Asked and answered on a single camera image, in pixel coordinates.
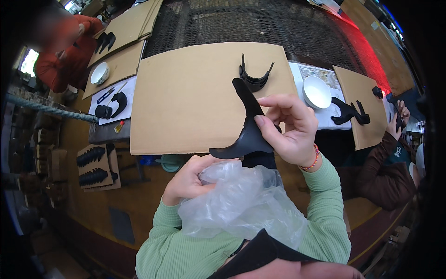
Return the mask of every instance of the wristband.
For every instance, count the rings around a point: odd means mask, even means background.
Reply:
[[[309,166],[309,167],[298,166],[299,168],[303,169],[304,171],[307,171],[307,170],[311,169],[311,168],[314,167],[314,166],[316,165],[316,163],[318,162],[318,159],[319,159],[319,148],[318,148],[318,146],[317,146],[315,143],[313,143],[313,146],[314,146],[314,150],[316,151],[316,160],[315,160],[314,163],[313,163],[311,166]]]

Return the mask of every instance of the gray hose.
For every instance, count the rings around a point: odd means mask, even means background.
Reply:
[[[6,101],[16,104],[21,107],[40,110],[40,111],[43,111],[46,113],[51,113],[51,114],[59,115],[62,117],[68,117],[68,118],[83,120],[83,121],[92,122],[92,123],[99,122],[99,118],[96,116],[93,116],[93,115],[80,114],[80,113],[76,113],[76,112],[68,112],[63,109],[48,107],[48,106],[45,106],[42,104],[37,104],[37,103],[31,102],[31,101],[25,100],[23,98],[20,98],[20,97],[11,95],[11,94],[6,94]]]

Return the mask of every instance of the clear plastic bag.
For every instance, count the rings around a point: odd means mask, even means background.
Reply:
[[[199,178],[203,184],[216,186],[205,195],[181,202],[178,214],[183,234],[210,238],[225,230],[251,240],[265,228],[273,238],[297,249],[307,219],[286,195],[277,170],[225,161],[206,168]]]

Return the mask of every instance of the hand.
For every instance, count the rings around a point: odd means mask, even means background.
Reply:
[[[63,61],[66,59],[66,52],[65,50],[59,51],[55,53],[57,59],[59,59],[60,61]]]
[[[79,23],[79,36],[82,36],[85,33],[85,26],[82,23]]]
[[[400,139],[401,127],[398,128],[398,131],[396,130],[396,113],[393,116],[392,121],[390,121],[389,125],[387,125],[386,131],[391,134],[396,140]]]
[[[403,121],[403,127],[407,126],[409,123],[410,111],[407,107],[404,106],[404,101],[398,101],[398,112],[401,116],[401,121]]]
[[[266,116],[254,117],[263,138],[288,163],[302,167],[311,166],[316,159],[313,144],[318,130],[314,110],[294,94],[270,95],[260,98],[258,102],[261,106],[269,107]],[[283,135],[274,126],[280,122],[285,122]]]
[[[162,197],[163,203],[167,206],[177,205],[181,198],[192,199],[214,189],[215,184],[202,185],[198,174],[213,163],[221,161],[225,160],[212,155],[192,156],[167,184]]]

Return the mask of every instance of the green sweater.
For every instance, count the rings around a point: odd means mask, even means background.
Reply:
[[[311,190],[308,228],[299,252],[327,262],[347,263],[351,244],[343,219],[341,183],[333,165],[322,156],[319,170],[303,171]],[[242,238],[222,232],[214,238],[183,235],[179,205],[160,203],[153,218],[153,229],[136,255],[139,279],[207,278],[222,266],[242,243]]]

